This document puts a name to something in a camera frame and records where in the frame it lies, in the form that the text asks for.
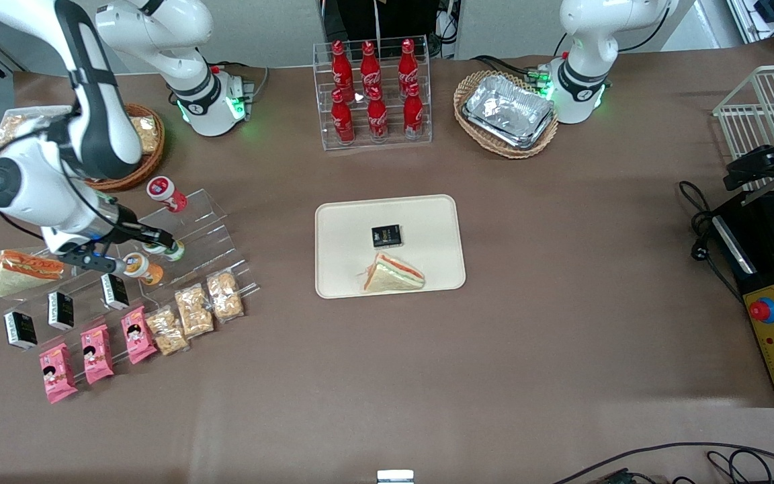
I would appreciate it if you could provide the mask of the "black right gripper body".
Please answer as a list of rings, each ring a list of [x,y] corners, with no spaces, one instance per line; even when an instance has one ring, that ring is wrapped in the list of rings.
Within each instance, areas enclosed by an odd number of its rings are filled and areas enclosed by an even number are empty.
[[[101,244],[123,244],[136,240],[140,235],[135,214],[126,206],[98,201],[97,206],[90,209],[90,214],[94,218],[88,226],[88,236]]]

